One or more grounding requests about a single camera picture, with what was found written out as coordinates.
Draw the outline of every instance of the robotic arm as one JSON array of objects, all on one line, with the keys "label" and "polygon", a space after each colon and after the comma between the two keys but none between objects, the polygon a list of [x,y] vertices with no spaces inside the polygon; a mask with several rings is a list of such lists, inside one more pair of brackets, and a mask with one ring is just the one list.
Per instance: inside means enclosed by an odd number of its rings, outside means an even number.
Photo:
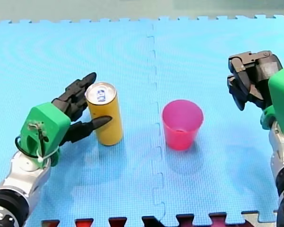
[{"label": "robotic arm", "polygon": [[277,227],[284,227],[284,69],[271,51],[245,52],[229,57],[229,93],[244,110],[252,102],[263,110],[261,125],[273,149],[271,169],[279,194]]},{"label": "robotic arm", "polygon": [[70,84],[51,103],[31,109],[16,137],[18,151],[11,160],[9,175],[0,183],[0,227],[22,227],[36,207],[50,169],[59,160],[59,147],[89,136],[93,130],[112,120],[110,116],[77,121],[87,107],[84,93],[95,82],[91,73]]}]

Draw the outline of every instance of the aluminum can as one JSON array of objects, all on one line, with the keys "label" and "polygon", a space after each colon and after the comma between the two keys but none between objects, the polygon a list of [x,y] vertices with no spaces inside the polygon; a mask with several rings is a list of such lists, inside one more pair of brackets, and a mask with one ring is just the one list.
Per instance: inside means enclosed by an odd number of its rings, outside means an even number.
[{"label": "aluminum can", "polygon": [[111,116],[113,119],[96,129],[98,141],[106,146],[120,142],[123,137],[117,91],[111,84],[99,82],[92,84],[85,92],[91,118]]}]

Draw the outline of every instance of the blue foam mat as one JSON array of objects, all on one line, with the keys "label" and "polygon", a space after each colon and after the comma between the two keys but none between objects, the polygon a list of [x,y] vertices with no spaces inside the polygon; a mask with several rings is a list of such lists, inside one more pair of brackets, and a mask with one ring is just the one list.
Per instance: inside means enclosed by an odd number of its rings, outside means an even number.
[{"label": "blue foam mat", "polygon": [[[142,226],[149,215],[176,226],[176,215],[187,213],[207,225],[216,212],[234,224],[245,211],[273,221],[272,151],[260,110],[248,105],[239,112],[226,86],[228,57],[249,50],[272,50],[284,65],[284,19],[2,22],[0,180],[30,108],[92,71],[116,86],[124,125],[115,147],[99,145],[95,135],[63,146],[27,226],[93,218],[93,227],[103,227],[111,217]],[[177,98],[204,110],[196,145],[186,153],[165,147],[160,123],[163,106]],[[88,111],[81,120],[90,120]]]}]

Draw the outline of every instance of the plastic cup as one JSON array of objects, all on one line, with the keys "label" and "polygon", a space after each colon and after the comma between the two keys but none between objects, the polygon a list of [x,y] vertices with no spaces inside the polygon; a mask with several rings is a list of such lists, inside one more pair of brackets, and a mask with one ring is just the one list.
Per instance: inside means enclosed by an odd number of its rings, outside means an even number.
[{"label": "plastic cup", "polygon": [[202,110],[187,100],[168,103],[162,113],[165,141],[174,150],[187,150],[203,122]]}]

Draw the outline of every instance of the gray floor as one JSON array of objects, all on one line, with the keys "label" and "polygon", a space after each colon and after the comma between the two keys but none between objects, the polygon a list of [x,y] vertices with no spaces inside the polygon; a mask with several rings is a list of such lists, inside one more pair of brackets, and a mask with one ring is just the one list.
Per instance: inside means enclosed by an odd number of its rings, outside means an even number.
[{"label": "gray floor", "polygon": [[[284,0],[0,0],[0,21],[41,19],[53,22],[69,19],[98,21],[101,18],[118,20],[128,17],[137,20],[141,17],[157,19],[160,16],[216,16],[235,15],[253,17],[255,14],[284,15]],[[257,227],[273,227],[272,224],[257,222],[257,214],[245,215]]]}]

